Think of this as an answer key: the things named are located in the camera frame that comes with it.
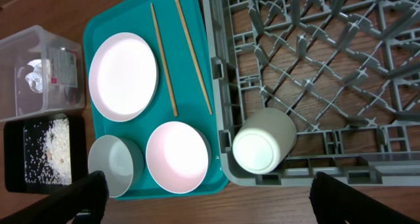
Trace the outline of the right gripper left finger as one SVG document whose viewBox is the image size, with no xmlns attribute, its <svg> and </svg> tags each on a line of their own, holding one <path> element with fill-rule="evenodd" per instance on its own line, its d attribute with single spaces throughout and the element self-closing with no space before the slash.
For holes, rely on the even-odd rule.
<svg viewBox="0 0 420 224">
<path fill-rule="evenodd" d="M 109 198 L 103 171 L 94 171 L 85 178 L 14 214 L 2 223 L 100 223 Z"/>
</svg>

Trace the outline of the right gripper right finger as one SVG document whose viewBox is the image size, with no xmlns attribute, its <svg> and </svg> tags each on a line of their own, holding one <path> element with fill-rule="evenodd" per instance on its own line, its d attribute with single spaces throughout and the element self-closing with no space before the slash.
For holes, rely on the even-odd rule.
<svg viewBox="0 0 420 224">
<path fill-rule="evenodd" d="M 318 172 L 309 200 L 318 223 L 416 223 L 416 220 Z"/>
</svg>

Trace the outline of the grey bowl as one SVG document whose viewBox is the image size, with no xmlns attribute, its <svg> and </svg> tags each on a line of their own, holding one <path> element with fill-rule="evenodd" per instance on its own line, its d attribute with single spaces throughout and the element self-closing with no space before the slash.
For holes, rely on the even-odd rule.
<svg viewBox="0 0 420 224">
<path fill-rule="evenodd" d="M 89 172 L 103 171 L 109 197 L 123 196 L 144 173 L 144 156 L 132 140 L 104 135 L 92 145 L 88 155 Z"/>
</svg>

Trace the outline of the white rice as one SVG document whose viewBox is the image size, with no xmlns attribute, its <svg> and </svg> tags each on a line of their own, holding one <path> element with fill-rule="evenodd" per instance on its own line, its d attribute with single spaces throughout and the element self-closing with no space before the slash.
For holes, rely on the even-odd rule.
<svg viewBox="0 0 420 224">
<path fill-rule="evenodd" d="M 41 120 L 24 126 L 24 180 L 37 185 L 72 183 L 68 119 Z"/>
</svg>

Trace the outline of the white paper cup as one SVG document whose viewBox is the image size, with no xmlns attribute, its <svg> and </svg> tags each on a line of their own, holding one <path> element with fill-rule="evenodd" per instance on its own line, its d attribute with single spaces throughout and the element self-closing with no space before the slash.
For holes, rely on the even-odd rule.
<svg viewBox="0 0 420 224">
<path fill-rule="evenodd" d="M 234 137 L 235 161 L 245 171 L 266 174 L 273 171 L 290 153 L 297 140 L 293 120 L 275 108 L 256 111 Z"/>
</svg>

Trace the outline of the white pink bowl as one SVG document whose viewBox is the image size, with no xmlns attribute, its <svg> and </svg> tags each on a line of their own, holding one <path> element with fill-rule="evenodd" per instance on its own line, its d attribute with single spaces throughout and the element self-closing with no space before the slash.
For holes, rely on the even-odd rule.
<svg viewBox="0 0 420 224">
<path fill-rule="evenodd" d="M 186 194 L 204 181 L 211 164 L 211 147 L 205 135 L 191 125 L 166 122 L 148 139 L 146 164 L 162 189 Z"/>
</svg>

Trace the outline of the white napkin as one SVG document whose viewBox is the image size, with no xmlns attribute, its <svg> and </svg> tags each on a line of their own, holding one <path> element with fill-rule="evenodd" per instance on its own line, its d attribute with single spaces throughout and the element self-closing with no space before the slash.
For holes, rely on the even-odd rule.
<svg viewBox="0 0 420 224">
<path fill-rule="evenodd" d="M 51 62 L 49 59 L 46 60 L 45 65 L 42 65 L 41 59 L 35 59 L 28 62 L 28 65 L 33 67 L 33 71 L 26 75 L 25 80 L 30 86 L 30 89 L 34 93 L 43 93 L 43 70 L 47 72 L 47 81 L 50 81 L 51 77 Z"/>
</svg>

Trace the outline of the white round plate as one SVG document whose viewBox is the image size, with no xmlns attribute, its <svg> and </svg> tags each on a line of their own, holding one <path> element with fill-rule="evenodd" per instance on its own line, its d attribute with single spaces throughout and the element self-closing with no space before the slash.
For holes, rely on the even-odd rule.
<svg viewBox="0 0 420 224">
<path fill-rule="evenodd" d="M 157 60 L 140 36 L 121 32 L 98 48 L 89 70 L 96 109 L 113 122 L 127 122 L 147 109 L 159 82 Z"/>
</svg>

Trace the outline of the wooden chopstick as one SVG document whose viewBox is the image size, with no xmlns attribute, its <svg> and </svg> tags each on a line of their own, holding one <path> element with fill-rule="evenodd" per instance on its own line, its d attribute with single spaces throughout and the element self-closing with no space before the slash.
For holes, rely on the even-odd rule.
<svg viewBox="0 0 420 224">
<path fill-rule="evenodd" d="M 174 94 L 174 91 L 173 91 L 171 77 L 170 77 L 170 73 L 169 73 L 169 69 L 168 69 L 168 65 L 167 65 L 167 60 L 166 60 L 166 57 L 165 57 L 165 51 L 164 51 L 164 48 L 163 48 L 163 42 L 162 42 L 161 33 L 160 33 L 158 20 L 157 20 L 157 16 L 156 16 L 156 12 L 155 12 L 155 8 L 154 8 L 153 3 L 150 3 L 150 8 L 151 8 L 151 12 L 152 12 L 152 18 L 153 18 L 153 21 L 154 21 L 154 29 L 155 29 L 155 32 L 156 32 L 157 43 L 158 43 L 158 47 L 159 47 L 159 53 L 160 53 L 161 61 L 162 61 L 162 64 L 163 64 L 163 71 L 164 71 L 164 74 L 165 74 L 165 80 L 166 80 L 166 83 L 167 83 L 167 88 L 168 88 L 168 92 L 169 92 L 171 106 L 172 106 L 172 109 L 173 109 L 173 115 L 174 115 L 174 117 L 178 117 L 179 112 L 178 112 L 177 103 L 176 103 L 176 100 L 175 100 L 175 94 Z"/>
<path fill-rule="evenodd" d="M 205 102 L 206 102 L 206 105 L 207 105 L 209 114 L 212 115 L 213 114 L 213 110 L 211 108 L 211 103 L 210 103 L 210 100 L 209 100 L 209 95 L 207 93 L 205 82 L 203 80 L 203 76 L 202 76 L 202 73 L 201 73 L 200 65 L 199 65 L 199 62 L 198 62 L 198 59 L 197 59 L 197 56 L 196 56 L 196 52 L 194 50 L 194 45 L 193 45 L 192 39 L 190 37 L 190 32 L 188 30 L 188 25 L 186 23 L 186 19 L 184 17 L 184 13 L 182 11 L 180 0 L 175 0 L 175 5 L 177 7 L 177 11 L 178 11 L 178 15 L 179 15 L 179 18 L 180 18 L 180 21 L 181 21 L 181 24 L 182 24 L 182 28 L 184 30 L 184 34 L 185 34 L 185 37 L 186 37 L 186 40 L 187 40 L 187 44 L 188 44 L 188 48 L 190 50 L 190 54 L 191 54 L 191 57 L 192 57 L 192 60 L 193 60 L 193 63 L 194 63 L 194 68 L 196 70 L 196 75 L 197 75 L 198 80 L 199 80 L 199 84 L 200 84 L 200 87 L 201 87 L 201 90 L 202 90 L 202 93 L 203 93 L 203 97 L 205 99 Z"/>
</svg>

